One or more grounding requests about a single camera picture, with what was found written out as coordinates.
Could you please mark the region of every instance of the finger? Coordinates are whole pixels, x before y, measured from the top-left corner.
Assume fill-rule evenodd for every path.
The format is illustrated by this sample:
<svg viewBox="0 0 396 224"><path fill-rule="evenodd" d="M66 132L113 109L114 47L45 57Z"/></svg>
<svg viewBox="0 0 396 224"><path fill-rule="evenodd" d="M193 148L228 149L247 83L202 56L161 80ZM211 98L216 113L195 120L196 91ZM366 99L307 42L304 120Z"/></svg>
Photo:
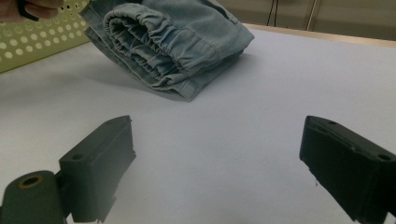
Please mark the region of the finger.
<svg viewBox="0 0 396 224"><path fill-rule="evenodd" d="M26 0L26 2L38 7L58 8L64 5L64 0Z"/></svg>
<svg viewBox="0 0 396 224"><path fill-rule="evenodd" d="M41 19L52 19L58 15L58 8L38 7L32 4L26 4L25 10L32 16Z"/></svg>

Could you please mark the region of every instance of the blue denim fabric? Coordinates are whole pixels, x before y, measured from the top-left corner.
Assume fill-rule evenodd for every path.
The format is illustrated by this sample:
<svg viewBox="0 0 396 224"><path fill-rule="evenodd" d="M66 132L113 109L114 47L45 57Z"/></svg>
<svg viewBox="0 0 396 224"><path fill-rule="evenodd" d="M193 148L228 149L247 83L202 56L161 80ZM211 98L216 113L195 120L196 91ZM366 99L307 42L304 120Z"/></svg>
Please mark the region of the blue denim fabric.
<svg viewBox="0 0 396 224"><path fill-rule="evenodd" d="M156 90L192 100L253 40L214 0L93 0L85 34L109 59Z"/></svg>

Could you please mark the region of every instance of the black object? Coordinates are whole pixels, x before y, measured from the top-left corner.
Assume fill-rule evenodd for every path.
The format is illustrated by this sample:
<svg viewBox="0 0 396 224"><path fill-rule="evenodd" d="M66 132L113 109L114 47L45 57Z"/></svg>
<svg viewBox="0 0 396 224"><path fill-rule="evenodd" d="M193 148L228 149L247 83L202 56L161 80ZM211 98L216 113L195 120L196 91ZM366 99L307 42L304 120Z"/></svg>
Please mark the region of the black object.
<svg viewBox="0 0 396 224"><path fill-rule="evenodd" d="M129 116L103 123L59 160L61 171L38 171L11 182L1 224L104 221L124 172L134 160Z"/></svg>
<svg viewBox="0 0 396 224"><path fill-rule="evenodd" d="M31 20L31 21L38 21L38 17L29 14L25 10L25 6L26 6L26 1L18 0L18 11L20 12L20 15L23 16L26 19Z"/></svg>
<svg viewBox="0 0 396 224"><path fill-rule="evenodd" d="M396 156L328 119L305 120L300 159L352 220L396 216Z"/></svg>

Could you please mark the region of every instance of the yellow-green plastic basket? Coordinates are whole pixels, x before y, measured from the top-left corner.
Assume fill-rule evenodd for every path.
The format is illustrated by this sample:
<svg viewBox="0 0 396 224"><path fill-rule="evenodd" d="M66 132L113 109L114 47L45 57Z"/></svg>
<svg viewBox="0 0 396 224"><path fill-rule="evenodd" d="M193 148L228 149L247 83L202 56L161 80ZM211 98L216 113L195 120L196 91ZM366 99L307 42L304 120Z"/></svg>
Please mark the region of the yellow-green plastic basket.
<svg viewBox="0 0 396 224"><path fill-rule="evenodd" d="M79 16L89 0L65 0L51 20L0 23L0 73L87 43Z"/></svg>

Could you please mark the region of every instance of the denim pants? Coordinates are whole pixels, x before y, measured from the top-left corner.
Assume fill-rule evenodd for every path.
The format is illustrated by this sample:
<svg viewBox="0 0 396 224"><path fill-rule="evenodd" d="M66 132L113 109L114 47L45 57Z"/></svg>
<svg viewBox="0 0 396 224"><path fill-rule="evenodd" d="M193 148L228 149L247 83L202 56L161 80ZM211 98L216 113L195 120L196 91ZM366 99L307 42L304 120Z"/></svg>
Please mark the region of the denim pants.
<svg viewBox="0 0 396 224"><path fill-rule="evenodd" d="M254 38L215 0L92 0L80 15L109 59L145 86L189 101Z"/></svg>

